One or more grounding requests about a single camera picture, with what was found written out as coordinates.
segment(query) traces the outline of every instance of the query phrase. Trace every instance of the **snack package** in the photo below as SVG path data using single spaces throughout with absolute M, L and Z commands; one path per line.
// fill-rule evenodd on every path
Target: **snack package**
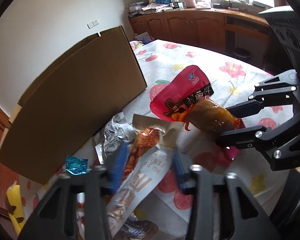
M 121 141 L 131 143 L 136 134 L 121 111 L 101 129 L 99 136 L 100 143 L 96 145 L 96 151 L 100 164 L 104 164 L 105 159 L 119 147 Z
M 132 220 L 130 219 L 130 217 L 125 221 L 122 228 L 114 236 L 114 240 L 123 240 L 123 239 L 149 240 L 159 230 L 158 226 L 151 221 Z
M 132 125 L 137 137 L 124 170 L 124 181 L 107 206 L 112 237 L 170 169 L 176 139 L 184 124 L 135 114 Z
M 242 119 L 234 117 L 228 110 L 208 98 L 201 98 L 185 116 L 185 120 L 206 134 L 218 136 L 229 130 L 244 128 Z
M 80 159 L 72 156 L 66 158 L 66 171 L 72 175 L 86 174 L 88 168 L 88 160 Z
M 155 96 L 150 110 L 162 120 L 182 122 L 193 104 L 211 95 L 209 79 L 198 66 L 191 65 Z

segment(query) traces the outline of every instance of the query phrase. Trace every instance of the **cartoon logo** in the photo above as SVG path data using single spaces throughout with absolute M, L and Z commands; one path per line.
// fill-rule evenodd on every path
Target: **cartoon logo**
M 168 112 L 163 113 L 164 116 L 172 118 L 174 121 L 182 122 L 183 118 L 187 114 L 187 107 L 180 99 L 178 102 L 174 102 L 172 99 L 168 99 L 165 102 Z
M 191 83 L 193 85 L 197 84 L 197 82 L 199 81 L 199 78 L 197 76 L 194 75 L 194 71 L 192 71 L 192 73 L 188 76 L 188 80 L 191 81 Z

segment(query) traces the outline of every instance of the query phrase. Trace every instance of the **light switch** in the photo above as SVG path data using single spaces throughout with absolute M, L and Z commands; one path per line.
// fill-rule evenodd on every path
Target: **light switch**
M 89 29 L 91 29 L 92 27 L 94 27 L 94 24 L 93 24 L 93 22 L 90 22 L 90 23 L 87 24 L 87 26 L 88 26 Z
M 94 21 L 93 21 L 93 25 L 94 25 L 94 26 L 96 26 L 96 25 L 98 25 L 98 24 L 99 24 L 98 20 L 94 20 Z

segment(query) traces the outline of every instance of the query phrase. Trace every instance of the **plastic bag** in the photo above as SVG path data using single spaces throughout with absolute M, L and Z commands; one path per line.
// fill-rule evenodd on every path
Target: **plastic bag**
M 194 104 L 185 119 L 206 134 L 218 136 L 221 132 L 244 128 L 241 119 L 211 99 L 203 98 Z
M 209 79 L 198 66 L 191 65 L 155 96 L 150 110 L 162 120 L 182 122 L 193 104 L 211 95 Z
M 99 136 L 100 143 L 96 145 L 96 151 L 100 164 L 104 164 L 105 159 L 119 147 L 121 141 L 131 143 L 136 134 L 121 111 L 101 129 Z
M 125 180 L 107 206 L 109 228 L 115 236 L 137 205 L 159 184 L 172 162 L 182 122 L 167 122 L 135 114 L 137 137 L 125 169 Z

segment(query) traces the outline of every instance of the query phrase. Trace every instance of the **pink bottle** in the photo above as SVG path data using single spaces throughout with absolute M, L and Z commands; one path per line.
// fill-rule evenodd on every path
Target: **pink bottle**
M 184 0 L 186 2 L 187 8 L 193 8 L 195 7 L 195 0 Z

